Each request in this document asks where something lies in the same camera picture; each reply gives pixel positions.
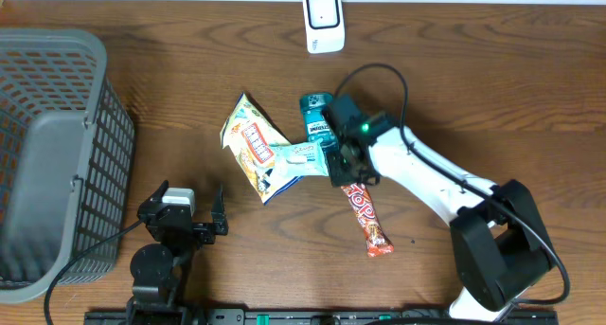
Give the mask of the blue mouthwash bottle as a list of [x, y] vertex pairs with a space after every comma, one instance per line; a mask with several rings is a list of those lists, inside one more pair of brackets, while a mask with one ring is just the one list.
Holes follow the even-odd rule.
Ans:
[[337, 138], [325, 121], [322, 110], [332, 102], [332, 95], [327, 92], [304, 95], [299, 100], [299, 107], [305, 123], [307, 140], [319, 140], [325, 152], [338, 149]]

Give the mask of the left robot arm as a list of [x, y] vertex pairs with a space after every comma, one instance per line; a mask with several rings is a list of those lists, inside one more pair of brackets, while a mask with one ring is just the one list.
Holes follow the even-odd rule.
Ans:
[[138, 208], [137, 217], [154, 239], [137, 250], [130, 271], [133, 296], [127, 303], [127, 325], [205, 324], [205, 311], [184, 302], [195, 253], [228, 234], [223, 191], [214, 196], [207, 223], [196, 223], [195, 193], [161, 183]]

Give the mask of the red Top snack bar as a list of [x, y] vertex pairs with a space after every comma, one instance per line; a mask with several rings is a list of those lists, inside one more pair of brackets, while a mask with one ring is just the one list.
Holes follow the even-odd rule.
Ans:
[[362, 183], [340, 187], [348, 199], [356, 219], [365, 234], [368, 257], [378, 257], [394, 252], [394, 246], [384, 234], [368, 189]]

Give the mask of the yellow snack bag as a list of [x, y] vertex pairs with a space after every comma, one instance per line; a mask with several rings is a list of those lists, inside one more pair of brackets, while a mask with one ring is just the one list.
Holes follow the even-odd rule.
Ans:
[[290, 146], [291, 142], [245, 93], [241, 93], [225, 121], [220, 139], [222, 147], [230, 149], [264, 205], [302, 179], [302, 176], [287, 174], [276, 167], [276, 148]]

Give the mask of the pale green wipes pack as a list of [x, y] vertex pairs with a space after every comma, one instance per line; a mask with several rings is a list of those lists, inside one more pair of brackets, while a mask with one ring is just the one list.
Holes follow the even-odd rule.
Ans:
[[272, 146], [275, 168], [282, 176], [329, 176], [321, 141]]

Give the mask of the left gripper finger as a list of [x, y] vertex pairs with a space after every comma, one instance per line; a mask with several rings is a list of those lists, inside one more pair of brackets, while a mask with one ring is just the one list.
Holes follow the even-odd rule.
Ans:
[[154, 204], [161, 204], [162, 198], [164, 197], [168, 188], [169, 188], [169, 181], [164, 180], [160, 184], [159, 188], [150, 196], [149, 201]]
[[223, 187], [219, 187], [211, 209], [211, 217], [215, 226], [226, 226], [227, 219], [223, 203]]

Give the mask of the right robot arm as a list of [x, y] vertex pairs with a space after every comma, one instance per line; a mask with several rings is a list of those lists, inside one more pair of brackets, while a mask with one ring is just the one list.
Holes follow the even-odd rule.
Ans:
[[557, 266], [534, 198], [519, 181], [498, 185], [467, 172], [390, 115], [363, 113], [349, 96], [330, 102], [322, 116], [339, 145], [331, 160], [334, 184], [390, 179], [449, 227], [463, 284], [450, 317], [503, 320], [521, 295]]

